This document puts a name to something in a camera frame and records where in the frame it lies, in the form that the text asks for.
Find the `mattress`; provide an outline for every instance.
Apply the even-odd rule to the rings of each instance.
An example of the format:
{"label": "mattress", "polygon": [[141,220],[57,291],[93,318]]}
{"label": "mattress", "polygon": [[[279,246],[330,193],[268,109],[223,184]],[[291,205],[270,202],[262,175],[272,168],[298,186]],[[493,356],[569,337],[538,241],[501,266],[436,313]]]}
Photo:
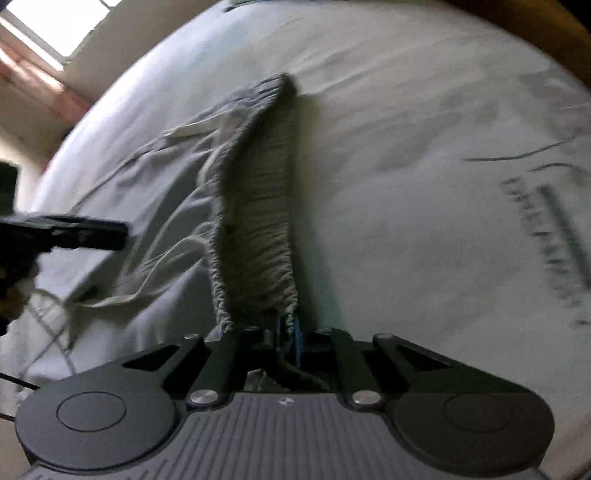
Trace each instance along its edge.
{"label": "mattress", "polygon": [[[289,73],[301,94],[292,223],[304,317],[360,340],[392,332],[532,388],[557,425],[543,469],[569,475],[589,458],[575,440],[591,421],[589,92],[446,4],[228,7],[199,15],[111,87],[54,157],[34,209],[69,211],[166,129]],[[41,288],[56,284],[62,254],[41,259]],[[87,321],[61,350],[80,371],[210,328],[183,299],[173,307],[166,322]],[[38,383],[69,375],[35,345],[47,333],[37,330],[16,322],[3,364]]]}

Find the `bed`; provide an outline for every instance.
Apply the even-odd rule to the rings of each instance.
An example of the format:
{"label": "bed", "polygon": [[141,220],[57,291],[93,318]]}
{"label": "bed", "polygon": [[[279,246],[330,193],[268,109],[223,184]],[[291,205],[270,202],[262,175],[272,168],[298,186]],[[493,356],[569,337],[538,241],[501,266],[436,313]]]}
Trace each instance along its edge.
{"label": "bed", "polygon": [[[291,223],[307,321],[392,332],[532,388],[556,418],[543,469],[577,472],[590,459],[591,96],[492,25],[431,1],[224,0],[111,87],[34,209],[77,212],[163,131],[282,72],[299,93]],[[166,178],[154,169],[84,213],[125,219]],[[69,307],[89,278],[104,298],[120,287],[88,275],[112,257],[88,255],[41,259],[44,292],[2,340],[4,371],[42,384],[215,325],[190,266],[158,302]],[[23,394],[5,388],[5,411]]]}

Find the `metal screw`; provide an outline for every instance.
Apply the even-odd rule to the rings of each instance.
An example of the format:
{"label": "metal screw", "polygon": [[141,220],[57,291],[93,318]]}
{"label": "metal screw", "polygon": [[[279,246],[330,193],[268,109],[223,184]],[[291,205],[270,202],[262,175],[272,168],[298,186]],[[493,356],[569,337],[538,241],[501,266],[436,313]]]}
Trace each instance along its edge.
{"label": "metal screw", "polygon": [[359,390],[353,394],[353,401],[357,405],[375,405],[382,401],[382,395],[373,390]]}
{"label": "metal screw", "polygon": [[376,333],[374,338],[376,340],[390,340],[394,335],[391,333]]}
{"label": "metal screw", "polygon": [[217,399],[218,395],[213,390],[195,390],[189,395],[189,400],[196,405],[211,405]]}
{"label": "metal screw", "polygon": [[330,327],[320,327],[317,328],[315,330],[316,333],[319,333],[320,335],[330,335],[330,332],[332,332],[332,328]]}

